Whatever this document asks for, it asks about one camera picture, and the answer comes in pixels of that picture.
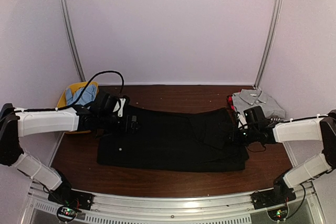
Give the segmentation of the black long sleeve shirt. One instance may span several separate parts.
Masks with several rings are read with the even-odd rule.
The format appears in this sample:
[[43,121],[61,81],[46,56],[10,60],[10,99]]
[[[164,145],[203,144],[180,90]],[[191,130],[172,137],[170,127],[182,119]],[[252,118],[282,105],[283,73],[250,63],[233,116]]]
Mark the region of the black long sleeve shirt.
[[225,108],[203,113],[171,113],[135,106],[138,129],[125,124],[105,133],[98,145],[97,163],[106,166],[179,172],[235,172],[245,169],[249,155],[234,135]]

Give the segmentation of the grey shirt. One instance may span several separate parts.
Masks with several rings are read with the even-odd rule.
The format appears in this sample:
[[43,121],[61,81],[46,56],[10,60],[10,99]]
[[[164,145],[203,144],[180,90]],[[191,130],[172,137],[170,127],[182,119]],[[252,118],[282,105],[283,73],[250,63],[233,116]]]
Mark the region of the grey shirt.
[[276,100],[261,90],[241,89],[240,92],[232,94],[233,106],[237,112],[244,114],[244,111],[255,106],[260,106],[266,118],[286,117],[286,111],[280,107]]

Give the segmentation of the yellow plastic basket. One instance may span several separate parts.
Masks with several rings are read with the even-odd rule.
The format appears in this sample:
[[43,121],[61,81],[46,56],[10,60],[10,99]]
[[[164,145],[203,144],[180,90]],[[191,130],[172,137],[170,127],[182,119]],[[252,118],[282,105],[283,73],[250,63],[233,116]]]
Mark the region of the yellow plastic basket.
[[[75,92],[77,89],[79,89],[81,87],[84,88],[86,86],[86,84],[87,84],[87,82],[78,82],[78,83],[74,83],[74,84],[69,85],[68,87],[66,87],[66,89],[70,88],[72,92]],[[98,89],[97,93],[98,93],[99,92],[98,83],[95,82],[95,81],[92,81],[89,85],[91,85],[91,84],[94,84],[97,87],[97,89]],[[57,103],[57,107],[59,107],[59,108],[66,106],[65,90],[62,93],[62,95],[61,95],[61,97],[60,97],[60,99]]]

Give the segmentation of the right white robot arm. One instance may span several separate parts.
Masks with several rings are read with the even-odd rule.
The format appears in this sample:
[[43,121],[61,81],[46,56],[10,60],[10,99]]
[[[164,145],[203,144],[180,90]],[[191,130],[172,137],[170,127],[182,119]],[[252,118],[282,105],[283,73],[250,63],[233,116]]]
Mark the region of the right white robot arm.
[[335,110],[328,114],[287,121],[265,118],[261,107],[244,111],[247,122],[228,132],[232,142],[248,146],[295,141],[320,141],[321,153],[288,170],[275,181],[269,192],[272,203],[279,204],[289,196],[289,189],[335,170]]

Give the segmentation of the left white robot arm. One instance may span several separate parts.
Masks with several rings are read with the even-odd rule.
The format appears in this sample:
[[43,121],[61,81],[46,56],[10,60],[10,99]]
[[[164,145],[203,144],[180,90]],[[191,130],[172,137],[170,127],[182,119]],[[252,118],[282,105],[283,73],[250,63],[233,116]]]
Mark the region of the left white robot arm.
[[50,132],[84,132],[110,130],[114,126],[136,131],[137,117],[124,112],[125,102],[102,108],[91,105],[71,105],[54,109],[22,109],[11,103],[1,110],[1,164],[13,167],[32,180],[41,183],[64,205],[71,205],[76,197],[60,172],[43,164],[20,146],[24,136]]

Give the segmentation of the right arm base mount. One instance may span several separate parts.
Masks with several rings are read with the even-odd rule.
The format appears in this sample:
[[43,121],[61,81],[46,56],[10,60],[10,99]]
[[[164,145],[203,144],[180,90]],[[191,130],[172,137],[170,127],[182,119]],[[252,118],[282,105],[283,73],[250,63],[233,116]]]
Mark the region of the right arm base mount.
[[273,188],[265,191],[254,191],[251,195],[254,209],[267,209],[272,221],[285,221],[289,217],[289,202],[296,200],[296,194],[289,188],[283,178],[274,181]]

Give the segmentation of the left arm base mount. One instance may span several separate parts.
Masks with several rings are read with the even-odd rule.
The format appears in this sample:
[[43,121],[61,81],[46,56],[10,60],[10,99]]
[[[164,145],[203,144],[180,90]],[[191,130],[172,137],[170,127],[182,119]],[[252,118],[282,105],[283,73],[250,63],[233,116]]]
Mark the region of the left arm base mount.
[[56,217],[60,223],[72,222],[82,210],[90,210],[93,194],[72,189],[71,183],[62,172],[56,170],[60,175],[61,184],[55,189],[48,189],[43,185],[43,190],[48,194],[48,200],[60,204],[56,210]]

